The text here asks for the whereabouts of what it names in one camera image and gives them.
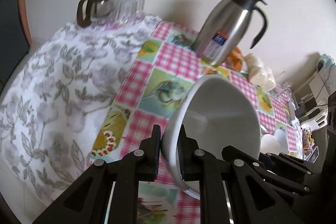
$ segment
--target floral tablecloth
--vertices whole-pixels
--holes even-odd
[[[154,124],[165,126],[193,83],[205,74],[218,74],[236,85],[255,107],[269,132],[287,134],[290,154],[300,157],[302,137],[289,125],[283,99],[274,99],[248,82],[246,75],[225,66],[211,67],[191,50],[197,33],[162,21],[144,44],[121,85],[93,145],[90,162],[112,162],[138,149]],[[171,93],[179,88],[180,93]],[[137,223],[199,223],[199,201],[180,191],[162,161],[154,183],[140,183]]]

